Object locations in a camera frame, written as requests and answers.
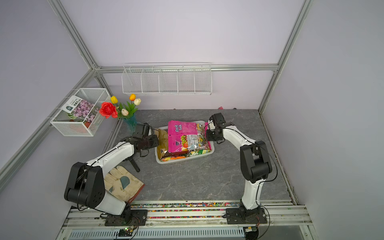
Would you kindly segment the green Fox's candy bag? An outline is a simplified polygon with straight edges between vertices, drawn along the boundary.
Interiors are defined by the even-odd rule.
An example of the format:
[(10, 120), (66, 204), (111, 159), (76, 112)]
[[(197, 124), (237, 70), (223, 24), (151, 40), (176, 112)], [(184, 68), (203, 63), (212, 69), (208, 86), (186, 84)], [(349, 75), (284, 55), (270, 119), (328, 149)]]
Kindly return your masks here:
[(182, 158), (199, 158), (200, 155), (209, 155), (213, 151), (212, 150), (197, 150), (197, 151), (190, 151), (186, 154), (181, 155)]

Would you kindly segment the large gold red candy bag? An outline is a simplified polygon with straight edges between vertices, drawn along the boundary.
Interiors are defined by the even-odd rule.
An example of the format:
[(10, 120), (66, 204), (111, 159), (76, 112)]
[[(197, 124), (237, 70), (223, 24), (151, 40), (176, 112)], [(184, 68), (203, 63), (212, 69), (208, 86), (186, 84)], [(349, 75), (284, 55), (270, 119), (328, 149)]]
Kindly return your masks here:
[(184, 160), (194, 159), (194, 158), (182, 158), (181, 155), (186, 154), (172, 154), (169, 152), (168, 147), (168, 132), (164, 129), (155, 129), (155, 135), (158, 137), (159, 145), (156, 147), (156, 158), (157, 161), (161, 164), (165, 163), (174, 163)]

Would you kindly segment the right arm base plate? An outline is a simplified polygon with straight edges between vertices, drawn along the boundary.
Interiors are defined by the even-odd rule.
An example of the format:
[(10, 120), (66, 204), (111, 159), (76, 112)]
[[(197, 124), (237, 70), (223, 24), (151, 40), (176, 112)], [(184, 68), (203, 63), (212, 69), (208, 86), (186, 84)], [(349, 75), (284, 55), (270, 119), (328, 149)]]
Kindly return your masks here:
[(227, 220), (228, 225), (245, 224), (266, 224), (268, 222), (267, 214), (263, 208), (246, 210), (244, 207), (226, 209), (223, 218)]

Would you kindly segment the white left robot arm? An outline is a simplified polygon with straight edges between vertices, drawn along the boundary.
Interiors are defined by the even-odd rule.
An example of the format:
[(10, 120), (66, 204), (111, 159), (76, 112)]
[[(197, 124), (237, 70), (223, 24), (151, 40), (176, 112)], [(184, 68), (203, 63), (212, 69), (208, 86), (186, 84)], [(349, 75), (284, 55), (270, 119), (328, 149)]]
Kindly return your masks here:
[(122, 215), (127, 204), (106, 189), (106, 175), (134, 154), (158, 145), (153, 128), (148, 123), (137, 124), (131, 137), (122, 139), (101, 156), (86, 163), (77, 162), (71, 167), (64, 193), (65, 200), (110, 215)]

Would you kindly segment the pink fruit candy bag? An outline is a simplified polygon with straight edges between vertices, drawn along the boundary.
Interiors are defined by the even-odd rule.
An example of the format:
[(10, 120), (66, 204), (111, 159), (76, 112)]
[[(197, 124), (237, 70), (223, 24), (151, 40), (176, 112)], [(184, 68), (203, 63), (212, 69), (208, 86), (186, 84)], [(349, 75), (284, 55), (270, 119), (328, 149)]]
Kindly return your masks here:
[(168, 149), (172, 154), (211, 151), (206, 136), (206, 122), (168, 122)]

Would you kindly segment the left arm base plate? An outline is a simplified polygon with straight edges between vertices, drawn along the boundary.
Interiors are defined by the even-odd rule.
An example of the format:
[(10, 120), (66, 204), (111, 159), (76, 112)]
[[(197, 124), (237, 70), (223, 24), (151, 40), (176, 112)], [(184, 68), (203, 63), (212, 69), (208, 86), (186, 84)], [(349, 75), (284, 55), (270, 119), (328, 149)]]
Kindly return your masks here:
[(121, 226), (144, 226), (148, 217), (147, 210), (131, 210), (124, 211), (120, 216), (107, 214), (104, 218), (106, 227)]

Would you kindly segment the white plastic perforated basket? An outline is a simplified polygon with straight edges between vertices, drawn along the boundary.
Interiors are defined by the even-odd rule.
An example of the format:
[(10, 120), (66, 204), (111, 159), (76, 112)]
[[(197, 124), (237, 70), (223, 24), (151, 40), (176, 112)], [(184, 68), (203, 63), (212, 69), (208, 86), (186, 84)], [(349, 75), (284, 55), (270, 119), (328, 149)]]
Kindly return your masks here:
[(155, 148), (159, 164), (177, 163), (206, 157), (215, 151), (213, 142), (205, 133), (204, 121), (170, 121), (165, 127), (155, 129), (159, 146)]

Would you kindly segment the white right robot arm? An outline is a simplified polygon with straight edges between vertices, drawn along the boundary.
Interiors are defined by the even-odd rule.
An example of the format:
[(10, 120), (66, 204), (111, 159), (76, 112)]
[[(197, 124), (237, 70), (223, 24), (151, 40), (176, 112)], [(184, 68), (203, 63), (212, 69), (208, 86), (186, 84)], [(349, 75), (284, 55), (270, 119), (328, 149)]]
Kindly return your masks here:
[(230, 142), (240, 152), (240, 165), (246, 180), (241, 199), (246, 211), (261, 207), (261, 189), (273, 171), (270, 154), (263, 141), (256, 141), (245, 134), (231, 122), (226, 122), (221, 113), (212, 115), (205, 127), (207, 139), (221, 144)]

